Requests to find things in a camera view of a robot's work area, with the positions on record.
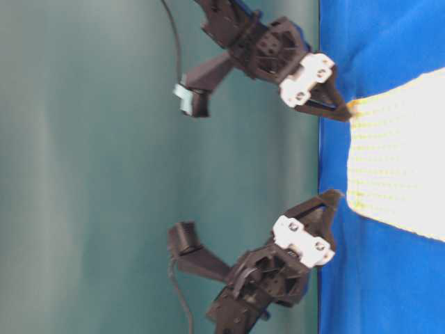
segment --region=screw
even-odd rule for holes
[[[321,69],[317,72],[317,77],[321,78],[321,77],[323,77],[323,75],[325,75],[325,73],[326,73],[326,70]]]
[[[324,251],[325,250],[325,245],[323,245],[321,242],[317,242],[315,244],[315,248],[317,248],[318,251]]]
[[[298,101],[301,101],[301,100],[303,100],[303,97],[305,96],[305,94],[303,93],[303,92],[299,92],[298,94],[297,94],[297,100]]]
[[[293,222],[291,222],[290,224],[289,224],[289,229],[291,230],[291,231],[297,231],[298,230],[298,225],[297,225],[297,223],[295,222],[295,221],[293,221]]]

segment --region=blue fabric surface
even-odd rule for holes
[[[445,67],[445,1],[321,0],[320,16],[321,49],[347,101]],[[322,119],[320,132],[319,190],[346,193],[349,124]],[[345,199],[333,230],[337,254],[319,276],[321,334],[445,333],[445,243],[358,216]]]

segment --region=robotic arm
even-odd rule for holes
[[[335,88],[337,67],[322,53],[311,53],[301,29],[285,17],[268,26],[261,12],[241,0],[195,0],[207,17],[202,30],[227,51],[185,74],[175,94],[182,111],[209,117],[212,92],[234,68],[251,79],[275,84],[285,104],[302,113],[347,121],[351,114]]]
[[[179,270],[225,284],[207,312],[216,334],[249,333],[267,307],[291,307],[306,292],[309,272],[334,256],[330,232],[341,194],[329,190],[280,216],[272,237],[229,267],[199,241],[194,223],[178,223],[169,231],[169,248]]]

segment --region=white plastic mount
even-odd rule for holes
[[[181,99],[181,110],[189,116],[192,116],[193,92],[183,85],[177,84],[173,90],[173,94]]]
[[[291,108],[302,106],[311,98],[311,89],[322,84],[332,75],[334,62],[325,54],[307,54],[294,74],[280,84],[280,95]]]
[[[273,234],[279,247],[298,254],[300,262],[308,268],[322,266],[335,255],[326,240],[306,232],[305,226],[294,218],[279,217],[273,226]]]

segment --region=teal wall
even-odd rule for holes
[[[185,69],[218,54],[193,1],[169,2]],[[316,1],[246,2],[316,42]],[[167,229],[196,220],[233,263],[316,193],[317,119],[276,88],[236,72],[210,119],[181,116],[159,1],[3,0],[0,43],[1,333],[185,333]],[[179,282],[196,333],[212,333],[204,312],[221,286]],[[270,311],[253,333],[315,333],[315,284],[293,310]]]

